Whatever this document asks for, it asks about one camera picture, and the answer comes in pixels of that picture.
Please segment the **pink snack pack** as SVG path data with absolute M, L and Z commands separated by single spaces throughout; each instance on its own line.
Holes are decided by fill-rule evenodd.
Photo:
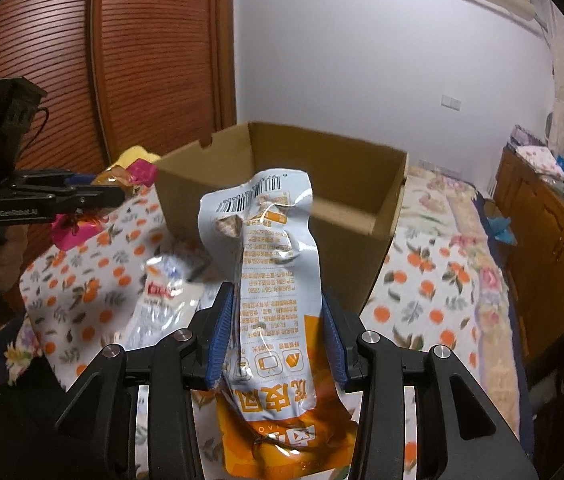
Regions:
M 51 226 L 51 240 L 58 249 L 67 250 L 104 231 L 105 216 L 126 200 L 149 188 L 157 177 L 157 167 L 137 158 L 128 167 L 111 166 L 96 176 L 70 177 L 66 184 L 74 190 L 74 201 L 57 214 Z

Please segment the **long white orange snack bag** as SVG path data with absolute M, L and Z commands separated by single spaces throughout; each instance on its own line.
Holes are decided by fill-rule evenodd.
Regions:
M 357 425 L 327 359 L 320 259 L 300 221 L 254 214 L 239 230 L 231 335 L 217 399 L 227 472 L 296 479 L 349 466 Z

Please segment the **white red-label snack bag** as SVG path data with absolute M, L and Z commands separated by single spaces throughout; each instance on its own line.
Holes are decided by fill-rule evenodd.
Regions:
M 144 263 L 144 287 L 122 333 L 126 350 L 151 347 L 189 326 L 204 295 L 197 276 L 205 266 L 203 258 L 183 255 L 159 255 Z

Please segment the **yellow Pikachu plush toy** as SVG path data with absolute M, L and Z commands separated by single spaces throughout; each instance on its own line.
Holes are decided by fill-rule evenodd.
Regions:
M 112 163 L 112 167 L 122 167 L 128 169 L 133 162 L 141 159 L 150 164 L 154 164 L 156 160 L 160 160 L 160 156 L 145 150 L 141 145 L 133 145 L 127 148 L 122 154 Z

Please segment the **orange-print white tablecloth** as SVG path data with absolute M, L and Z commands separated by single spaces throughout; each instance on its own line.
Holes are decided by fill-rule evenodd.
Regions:
M 359 255 L 376 281 L 357 303 L 366 330 L 414 352 L 448 347 L 472 374 L 484 289 L 469 240 L 482 233 L 475 198 L 472 185 L 412 170 L 382 255 Z M 20 292 L 30 331 L 69 388 L 107 344 L 152 346 L 227 285 L 230 311 L 199 389 L 217 416 L 225 470 L 247 479 L 344 472 L 358 398 L 327 343 L 341 289 L 360 285 L 362 273 L 327 276 L 346 241 L 337 233 L 327 248 L 317 212 L 305 174 L 262 171 L 204 196 L 194 238 L 183 242 L 169 233 L 155 188 L 145 188 L 107 214 L 96 236 L 28 266 Z

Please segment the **floral bed quilt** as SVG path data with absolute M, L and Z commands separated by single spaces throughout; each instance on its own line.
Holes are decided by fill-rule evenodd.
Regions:
M 407 171 L 395 245 L 415 273 L 416 304 L 401 315 L 450 347 L 520 435 L 520 387 L 503 273 L 488 245 L 474 185 L 422 166 Z

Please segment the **wooden louvered wardrobe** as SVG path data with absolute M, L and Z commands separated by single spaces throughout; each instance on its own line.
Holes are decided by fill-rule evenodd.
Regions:
M 23 168 L 100 171 L 236 122 L 233 0 L 0 0 L 0 78 L 46 92 Z

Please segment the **brown cardboard box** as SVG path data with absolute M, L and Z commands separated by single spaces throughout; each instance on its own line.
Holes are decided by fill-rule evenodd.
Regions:
M 362 312 L 397 227 L 407 152 L 271 122 L 245 122 L 194 141 L 156 164 L 168 230 L 204 244 L 227 277 L 248 261 L 239 230 L 254 214 L 300 221 L 320 259 L 324 292 Z

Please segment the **blue cloth on floor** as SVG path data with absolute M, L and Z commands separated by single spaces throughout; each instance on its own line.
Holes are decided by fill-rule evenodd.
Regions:
M 483 217 L 483 225 L 484 229 L 490 240 L 495 240 L 504 245 L 508 246 L 516 246 L 517 245 L 517 238 L 513 233 L 512 227 L 510 224 L 510 218 L 502 217 L 502 216 L 484 216 Z

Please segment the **wooden sideboard cabinet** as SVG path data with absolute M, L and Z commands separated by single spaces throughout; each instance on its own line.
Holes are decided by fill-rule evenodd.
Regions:
M 564 336 L 564 198 L 510 148 L 502 150 L 495 180 L 495 206 L 516 237 L 506 270 L 522 354 L 531 363 Z

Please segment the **folded floral cloth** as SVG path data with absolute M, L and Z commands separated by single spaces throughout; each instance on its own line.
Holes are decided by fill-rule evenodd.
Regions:
M 515 148 L 515 152 L 536 174 L 564 181 L 564 170 L 547 146 L 521 145 Z

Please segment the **floral curtain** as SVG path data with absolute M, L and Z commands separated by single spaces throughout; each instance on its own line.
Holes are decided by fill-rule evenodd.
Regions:
M 564 157 L 564 16 L 552 0 L 540 0 L 538 7 L 546 27 L 554 82 L 553 129 L 548 146 L 555 155 Z

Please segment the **small white fan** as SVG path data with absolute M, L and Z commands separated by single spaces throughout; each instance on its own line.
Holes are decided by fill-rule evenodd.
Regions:
M 544 139 L 546 144 L 550 144 L 551 142 L 552 129 L 553 129 L 553 112 L 548 113 L 546 116 L 545 134 L 544 134 Z

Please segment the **wall socket plate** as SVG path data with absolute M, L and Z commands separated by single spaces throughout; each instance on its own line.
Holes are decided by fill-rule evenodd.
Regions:
M 447 96 L 446 94 L 442 94 L 441 105 L 443 107 L 449 108 L 450 110 L 455 110 L 456 112 L 459 112 L 460 107 L 462 106 L 462 102 L 460 102 L 460 100 L 458 99 L 452 98 L 452 96 Z

